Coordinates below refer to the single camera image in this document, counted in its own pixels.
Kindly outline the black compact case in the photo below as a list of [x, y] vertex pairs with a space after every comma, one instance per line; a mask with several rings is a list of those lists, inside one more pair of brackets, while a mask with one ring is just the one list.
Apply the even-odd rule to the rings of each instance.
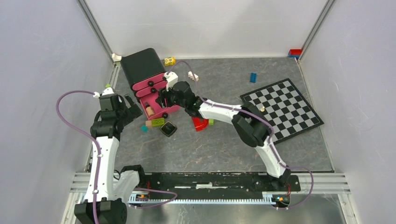
[[177, 127], [170, 121], [167, 121], [161, 126], [160, 130], [165, 136], [170, 137], [176, 132]]

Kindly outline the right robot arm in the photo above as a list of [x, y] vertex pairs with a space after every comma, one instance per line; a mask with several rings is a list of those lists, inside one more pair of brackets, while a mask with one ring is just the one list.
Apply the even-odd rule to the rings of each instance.
[[180, 106], [191, 117], [213, 119], [233, 125], [242, 142], [254, 148], [264, 162], [271, 187], [282, 190], [288, 185], [291, 170], [273, 144], [274, 129], [252, 103], [216, 103], [195, 95], [186, 81], [176, 82], [170, 88], [159, 89], [156, 102], [162, 108]]

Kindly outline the black pink drawer organizer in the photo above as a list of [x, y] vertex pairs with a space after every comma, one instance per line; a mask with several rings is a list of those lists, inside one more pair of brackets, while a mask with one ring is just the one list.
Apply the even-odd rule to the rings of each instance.
[[[177, 111], [179, 106], [162, 108], [157, 102], [158, 90], [166, 87], [163, 75], [165, 67], [154, 48], [147, 48], [131, 55], [122, 57], [120, 61], [129, 87], [142, 106], [148, 120], [168, 118]], [[145, 102], [154, 109], [155, 115], [148, 118], [145, 111]]]

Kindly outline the foundation bottle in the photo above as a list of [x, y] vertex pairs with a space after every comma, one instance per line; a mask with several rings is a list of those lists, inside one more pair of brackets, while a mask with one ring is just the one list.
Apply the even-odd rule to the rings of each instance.
[[144, 105], [145, 105], [145, 111], [146, 111], [146, 114], [147, 114], [148, 118], [154, 116], [154, 115], [155, 115], [155, 111], [154, 111], [154, 109], [149, 105], [149, 103], [148, 103], [148, 102], [145, 102]]

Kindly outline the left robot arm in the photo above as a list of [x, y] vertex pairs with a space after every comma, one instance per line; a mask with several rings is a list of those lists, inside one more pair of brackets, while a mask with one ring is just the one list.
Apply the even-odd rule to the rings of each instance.
[[74, 215], [82, 224], [124, 224], [129, 196], [133, 189], [143, 189], [147, 178], [139, 173], [138, 165], [137, 169], [121, 171], [115, 183], [115, 156], [124, 127], [141, 116], [142, 111], [128, 94], [101, 94], [99, 104], [100, 110], [90, 128], [94, 139], [90, 181]]

